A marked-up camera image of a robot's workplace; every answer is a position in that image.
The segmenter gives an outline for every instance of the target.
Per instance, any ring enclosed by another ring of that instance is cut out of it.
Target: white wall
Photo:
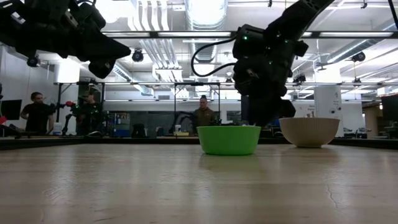
[[[6,52],[1,51],[0,82],[2,83],[2,100],[22,100],[22,107],[29,103],[30,94],[38,91],[45,97],[46,103],[57,102],[57,91],[53,84],[54,73],[47,72],[44,68],[30,68],[26,61]],[[19,128],[25,128],[26,120],[8,121],[6,125],[14,124]]]
[[[295,101],[295,117],[307,117],[315,109],[313,101]],[[218,102],[209,102],[209,108],[218,111]],[[177,102],[177,111],[194,111],[199,107],[199,102]],[[104,103],[104,110],[109,111],[173,111],[173,101],[143,101],[143,102],[112,102]],[[227,111],[240,111],[241,102],[230,101],[221,102],[221,119],[226,120]],[[361,102],[344,101],[341,107],[343,112],[343,126],[352,129],[363,128],[362,105]]]

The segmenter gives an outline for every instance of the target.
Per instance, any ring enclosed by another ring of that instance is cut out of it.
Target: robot
[[[96,0],[8,0],[0,2],[0,42],[25,55],[30,67],[40,61],[37,50],[62,58],[90,61],[89,70],[106,78],[116,59],[131,54],[129,47],[101,33],[106,21]]]
[[[276,117],[293,117],[295,108],[289,100],[285,83],[292,77],[291,67],[296,56],[302,57],[308,45],[300,41],[307,27],[333,0],[299,0],[271,22],[266,29],[243,25],[229,40],[204,45],[192,56],[191,68],[198,77],[208,77],[215,72],[234,66],[235,89],[249,97],[249,124],[265,126]],[[233,57],[228,63],[212,72],[201,75],[193,66],[197,53],[214,45],[235,41]]]

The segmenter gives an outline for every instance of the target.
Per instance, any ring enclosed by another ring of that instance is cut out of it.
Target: ceiling
[[[107,23],[103,30],[131,30],[128,26],[128,19],[131,16],[135,16],[135,12],[130,10],[130,1],[112,1],[112,0],[100,0],[101,2],[108,2],[106,7],[97,7],[102,15],[107,17],[113,17],[114,22]],[[202,0],[208,4],[207,7],[211,7],[210,0]],[[291,5],[295,1],[276,1],[273,0],[272,7],[267,7],[268,1],[257,1],[257,0],[229,0],[228,9],[226,11],[226,19],[224,22],[224,30],[237,30],[237,28],[243,24],[250,24],[252,26],[258,26],[266,28],[267,25],[273,20],[277,19],[285,9],[285,6]],[[150,22],[150,1],[148,19]],[[368,1],[366,9],[361,9],[363,0],[337,0],[331,7],[323,11],[317,19],[310,26],[309,30],[340,30],[340,31],[369,31],[377,30],[381,24],[388,20],[392,21],[390,9],[388,8],[387,1],[385,0],[372,0]],[[184,0],[169,0],[168,5],[168,22],[170,30],[187,30],[187,22],[185,18],[185,6]],[[129,46],[132,49],[142,48],[139,40],[119,40],[121,43]],[[317,55],[328,55],[336,50],[344,47],[350,42],[355,41],[353,39],[307,39],[305,42],[309,45],[309,50],[304,58],[298,58],[295,60],[292,69],[297,68],[300,64],[305,62],[303,59],[311,57],[317,57]],[[228,61],[233,60],[229,55],[233,44],[224,44],[217,48],[217,56],[212,64],[215,67],[220,66]],[[194,78],[190,71],[190,45],[184,43],[184,40],[174,39],[173,48],[178,58],[179,65],[182,67],[182,77],[184,79]],[[392,78],[398,78],[398,67],[397,69],[390,69],[387,72],[381,72],[377,75],[373,75],[371,78],[365,79],[366,76],[374,72],[382,70],[384,67],[395,63],[395,58],[398,57],[398,40],[383,40],[382,42],[364,49],[363,52],[366,55],[366,60],[359,62],[353,66],[353,62],[340,62],[335,66],[340,68],[340,73],[343,81],[350,82],[354,80],[354,76],[357,77],[363,75],[366,82],[381,82],[385,79],[394,80]],[[152,61],[144,54],[143,62],[133,62],[131,56],[122,58],[119,63],[134,76],[136,80],[144,80],[145,82],[153,82],[151,80],[152,75]],[[226,68],[216,73],[213,78],[224,82],[223,79],[226,77],[226,73],[231,68]],[[313,67],[306,68],[300,71],[307,77],[307,81],[312,80],[314,69]],[[82,69],[82,76],[90,76],[90,72],[87,69]],[[115,80],[114,74],[110,75],[108,80]]]

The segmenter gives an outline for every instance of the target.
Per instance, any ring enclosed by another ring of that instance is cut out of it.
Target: beige bowl
[[[282,134],[297,147],[321,147],[336,136],[340,120],[335,118],[281,118]]]

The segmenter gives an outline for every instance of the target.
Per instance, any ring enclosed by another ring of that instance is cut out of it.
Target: person
[[[195,110],[193,114],[197,119],[197,127],[209,126],[216,119],[214,111],[207,107],[207,98],[205,95],[201,96],[199,109]]]
[[[84,136],[93,131],[99,131],[101,123],[101,105],[94,99],[94,91],[88,91],[81,106],[82,113],[77,117],[77,135]]]
[[[51,132],[54,127],[54,111],[49,105],[43,103],[43,94],[34,92],[30,95],[30,99],[33,103],[26,105],[21,112],[21,118],[27,120],[25,131],[36,134]]]

